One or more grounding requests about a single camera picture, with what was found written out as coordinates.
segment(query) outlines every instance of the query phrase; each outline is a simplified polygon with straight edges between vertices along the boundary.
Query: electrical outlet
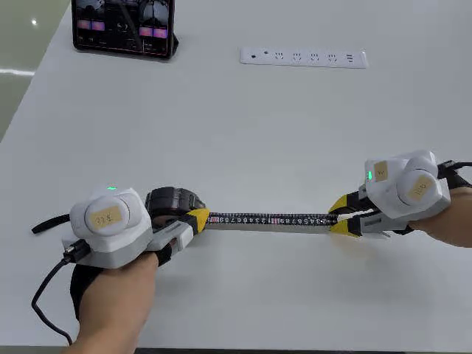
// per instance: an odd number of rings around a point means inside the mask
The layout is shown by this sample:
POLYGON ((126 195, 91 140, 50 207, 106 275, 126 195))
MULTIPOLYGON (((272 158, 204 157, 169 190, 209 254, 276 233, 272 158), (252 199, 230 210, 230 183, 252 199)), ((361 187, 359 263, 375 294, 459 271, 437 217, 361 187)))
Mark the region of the electrical outlet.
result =
POLYGON ((341 52, 313 49, 242 48, 244 64, 319 66, 329 68, 367 68, 365 52, 341 52))
POLYGON ((300 65, 302 63, 302 53, 292 52, 292 63, 294 65, 300 65))

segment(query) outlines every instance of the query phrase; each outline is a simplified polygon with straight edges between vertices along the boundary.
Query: wrist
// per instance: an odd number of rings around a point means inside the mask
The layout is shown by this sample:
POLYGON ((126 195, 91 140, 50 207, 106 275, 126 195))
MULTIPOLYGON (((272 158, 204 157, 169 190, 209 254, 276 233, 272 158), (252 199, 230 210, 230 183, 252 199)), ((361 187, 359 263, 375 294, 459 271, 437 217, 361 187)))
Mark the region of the wrist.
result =
POLYGON ((77 341, 70 347, 70 354, 129 354, 133 353, 138 342, 138 333, 130 333, 118 327, 99 330, 80 330, 77 341))

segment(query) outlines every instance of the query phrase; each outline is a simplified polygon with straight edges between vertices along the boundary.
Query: floor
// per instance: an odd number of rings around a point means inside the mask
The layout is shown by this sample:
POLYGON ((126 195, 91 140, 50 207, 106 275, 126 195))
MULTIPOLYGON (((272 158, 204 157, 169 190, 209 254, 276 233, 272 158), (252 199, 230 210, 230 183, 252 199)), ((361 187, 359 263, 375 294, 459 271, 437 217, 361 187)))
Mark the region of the floor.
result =
POLYGON ((68 0, 0 1, 0 140, 68 4, 68 0))

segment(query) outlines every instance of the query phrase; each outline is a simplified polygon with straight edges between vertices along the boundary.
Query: tape measure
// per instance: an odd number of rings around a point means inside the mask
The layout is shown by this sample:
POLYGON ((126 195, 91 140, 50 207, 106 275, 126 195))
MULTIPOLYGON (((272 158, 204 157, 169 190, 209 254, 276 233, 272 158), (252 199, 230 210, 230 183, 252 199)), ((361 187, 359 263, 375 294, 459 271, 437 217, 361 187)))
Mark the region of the tape measure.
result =
MULTIPOLYGON (((146 209, 153 223, 162 226, 172 215, 183 215, 205 203, 193 192, 183 188, 164 187, 147 195, 146 209)), ((265 214, 212 212, 206 229, 325 233, 338 222, 334 214, 265 214)))
POLYGON ((207 225, 253 224, 292 226, 332 226, 338 222, 334 214, 262 214, 262 213, 210 213, 207 225))

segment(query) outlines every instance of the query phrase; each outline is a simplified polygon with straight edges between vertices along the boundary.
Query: sticker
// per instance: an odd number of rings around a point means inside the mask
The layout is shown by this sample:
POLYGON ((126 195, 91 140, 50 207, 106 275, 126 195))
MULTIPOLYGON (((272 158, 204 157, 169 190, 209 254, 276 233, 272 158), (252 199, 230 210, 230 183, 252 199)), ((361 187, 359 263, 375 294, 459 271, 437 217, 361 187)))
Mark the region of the sticker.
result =
POLYGON ((389 170, 386 161, 380 161, 374 164, 375 181, 382 182, 388 179, 389 170))
POLYGON ((433 185, 434 181, 432 179, 426 176, 420 176, 416 180, 413 188, 408 192, 408 197, 414 201, 420 201, 433 185))
POLYGON ((103 229, 104 227, 119 223, 123 218, 119 210, 119 206, 110 206, 107 209, 93 212, 90 214, 91 224, 95 229, 103 229))

